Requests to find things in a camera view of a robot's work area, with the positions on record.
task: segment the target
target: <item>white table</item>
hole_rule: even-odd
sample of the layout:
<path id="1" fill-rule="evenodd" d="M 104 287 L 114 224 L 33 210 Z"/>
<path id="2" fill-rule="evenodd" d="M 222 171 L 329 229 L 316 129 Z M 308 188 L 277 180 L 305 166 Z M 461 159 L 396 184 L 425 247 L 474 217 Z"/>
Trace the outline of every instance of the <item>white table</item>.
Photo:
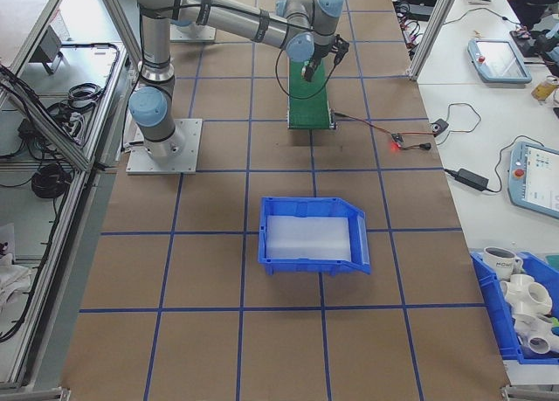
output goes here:
<path id="1" fill-rule="evenodd" d="M 446 20 L 457 19 L 467 10 L 479 7 L 466 0 L 456 0 Z M 506 0 L 493 0 L 487 8 L 517 21 Z M 444 25 L 418 78 L 430 122 L 445 119 L 447 107 L 453 102 L 467 102 L 481 115 L 482 121 L 472 133 L 453 133 L 438 146 L 438 152 L 445 168 L 464 168 L 485 176 L 492 189 L 499 187 L 493 172 L 499 151 L 516 136 L 530 136 L 549 148 L 559 149 L 559 119 L 552 111 L 551 98 L 541 104 L 530 95 L 549 75 L 548 69 L 529 66 L 533 81 L 525 86 L 491 85 L 480 80 L 467 53 L 471 38 L 510 39 L 509 32 L 513 29 L 513 24 L 485 10 L 472 11 L 460 21 Z M 453 107 L 449 129 L 468 130 L 477 120 L 469 108 Z M 559 252 L 559 220 L 510 203 L 509 161 L 510 149 L 507 149 L 498 168 L 503 181 L 503 191 L 498 195 L 481 193 L 448 176 L 468 247 L 477 250 L 496 245 L 540 255 Z M 559 383 L 559 366 L 505 361 L 505 367 L 513 385 Z"/>

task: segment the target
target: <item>touchscreen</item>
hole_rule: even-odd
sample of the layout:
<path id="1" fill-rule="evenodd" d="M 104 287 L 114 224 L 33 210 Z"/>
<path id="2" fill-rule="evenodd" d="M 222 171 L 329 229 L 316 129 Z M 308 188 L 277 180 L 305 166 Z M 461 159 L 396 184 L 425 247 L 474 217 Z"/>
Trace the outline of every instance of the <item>touchscreen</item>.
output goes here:
<path id="1" fill-rule="evenodd" d="M 526 191 L 524 201 L 559 211 L 559 155 L 526 148 Z"/>
<path id="2" fill-rule="evenodd" d="M 522 78 L 526 76 L 509 43 L 478 41 L 478 48 L 489 74 L 498 78 Z"/>

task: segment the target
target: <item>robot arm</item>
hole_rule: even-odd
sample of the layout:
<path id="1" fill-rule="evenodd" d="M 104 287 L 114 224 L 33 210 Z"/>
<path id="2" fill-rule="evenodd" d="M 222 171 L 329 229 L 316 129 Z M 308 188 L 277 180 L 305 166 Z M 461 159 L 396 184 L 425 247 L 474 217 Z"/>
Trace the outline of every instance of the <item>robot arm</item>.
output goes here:
<path id="1" fill-rule="evenodd" d="M 171 75 L 165 71 L 168 69 L 169 40 L 164 25 L 169 19 L 209 25 L 277 47 L 285 50 L 292 61 L 309 61 L 311 69 L 318 66 L 321 59 L 333 51 L 333 47 L 338 51 L 342 45 L 342 49 L 345 46 L 347 51 L 347 43 L 341 42 L 335 35 L 343 0 L 276 0 L 277 15 L 233 0 L 137 1 L 144 20 L 143 64 L 148 67 L 142 76 L 149 80 L 160 81 L 161 77 Z M 150 67 L 155 69 L 151 72 L 156 73 L 150 73 Z M 310 81 L 312 73 L 305 78 Z"/>
<path id="2" fill-rule="evenodd" d="M 184 138 L 172 118 L 175 74 L 170 63 L 169 24 L 209 25 L 285 50 L 295 62 L 305 62 L 303 77 L 330 52 L 335 65 L 348 43 L 335 35 L 343 0 L 276 0 L 276 15 L 233 0 L 137 0 L 141 13 L 141 82 L 128 109 L 141 130 L 152 158 L 165 160 L 182 152 Z"/>

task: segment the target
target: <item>power adapter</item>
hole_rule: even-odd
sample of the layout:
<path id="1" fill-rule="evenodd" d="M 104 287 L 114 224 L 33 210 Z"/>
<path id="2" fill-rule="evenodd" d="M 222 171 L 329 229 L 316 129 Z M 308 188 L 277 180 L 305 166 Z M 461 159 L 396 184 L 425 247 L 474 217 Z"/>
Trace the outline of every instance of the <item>power adapter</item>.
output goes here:
<path id="1" fill-rule="evenodd" d="M 433 135 L 435 137 L 437 137 L 447 129 L 448 129 L 448 123 L 443 119 L 438 119 L 437 121 L 431 124 L 431 132 L 433 132 Z"/>
<path id="2" fill-rule="evenodd" d="M 472 171 L 468 171 L 467 169 L 463 169 L 463 168 L 460 168 L 458 171 L 445 169 L 445 172 L 448 173 L 452 178 L 454 178 L 459 183 L 463 183 L 468 187 L 472 187 L 473 189 L 479 191 L 487 190 L 487 185 L 489 184 L 489 180 L 484 176 L 478 176 Z"/>

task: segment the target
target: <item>blue joint cap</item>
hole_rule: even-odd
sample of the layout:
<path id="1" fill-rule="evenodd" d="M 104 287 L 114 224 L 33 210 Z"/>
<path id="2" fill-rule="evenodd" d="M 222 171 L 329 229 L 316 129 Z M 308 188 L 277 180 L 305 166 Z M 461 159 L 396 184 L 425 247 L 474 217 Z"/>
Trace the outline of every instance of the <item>blue joint cap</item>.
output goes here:
<path id="1" fill-rule="evenodd" d="M 343 0 L 317 0 L 324 13 L 330 17 L 339 18 L 342 14 Z"/>
<path id="2" fill-rule="evenodd" d="M 165 117 L 167 100 L 158 89 L 144 86 L 130 96 L 128 109 L 136 123 L 145 128 L 152 128 Z"/>
<path id="3" fill-rule="evenodd" d="M 171 19 L 171 23 L 173 25 L 178 26 L 178 27 L 188 27 L 190 24 L 192 24 L 192 21 L 190 21 L 188 19 L 184 19 L 182 21 L 179 21 L 177 19 Z"/>
<path id="4" fill-rule="evenodd" d="M 287 0 L 276 0 L 276 15 L 278 17 L 286 15 L 286 4 Z"/>
<path id="5" fill-rule="evenodd" d="M 287 56 L 293 62 L 311 59 L 314 53 L 314 39 L 310 32 L 301 32 L 289 40 L 286 47 Z"/>

